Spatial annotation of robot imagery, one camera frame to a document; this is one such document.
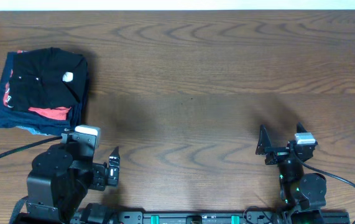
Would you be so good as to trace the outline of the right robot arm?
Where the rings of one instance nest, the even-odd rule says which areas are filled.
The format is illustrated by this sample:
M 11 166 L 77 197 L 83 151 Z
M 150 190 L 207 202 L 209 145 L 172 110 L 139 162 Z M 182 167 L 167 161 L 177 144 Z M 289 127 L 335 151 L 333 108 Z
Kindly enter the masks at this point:
M 265 126 L 259 131 L 256 154 L 265 164 L 279 169 L 280 196 L 285 206 L 272 215 L 273 223 L 324 223 L 321 207 L 326 205 L 326 179 L 319 173 L 304 173 L 304 162 L 313 157 L 318 142 L 301 123 L 286 146 L 273 146 Z

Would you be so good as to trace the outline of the black t-shirt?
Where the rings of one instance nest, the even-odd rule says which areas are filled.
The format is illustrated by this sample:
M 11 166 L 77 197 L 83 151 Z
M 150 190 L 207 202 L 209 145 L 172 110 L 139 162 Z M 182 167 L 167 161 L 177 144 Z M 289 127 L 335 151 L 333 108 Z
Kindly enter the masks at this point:
M 8 105 L 29 108 L 69 108 L 85 96 L 88 63 L 81 54 L 60 48 L 16 54 L 9 79 Z

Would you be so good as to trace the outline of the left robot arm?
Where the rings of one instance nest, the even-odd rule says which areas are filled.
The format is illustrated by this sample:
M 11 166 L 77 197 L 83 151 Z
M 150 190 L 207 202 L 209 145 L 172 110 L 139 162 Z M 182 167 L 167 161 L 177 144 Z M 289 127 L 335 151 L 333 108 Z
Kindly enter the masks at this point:
M 118 223 L 117 213 L 104 205 L 79 208 L 89 190 L 104 191 L 119 182 L 119 149 L 102 164 L 93 162 L 94 151 L 89 144 L 69 142 L 39 154 L 27 177 L 28 195 L 16 203 L 9 222 Z

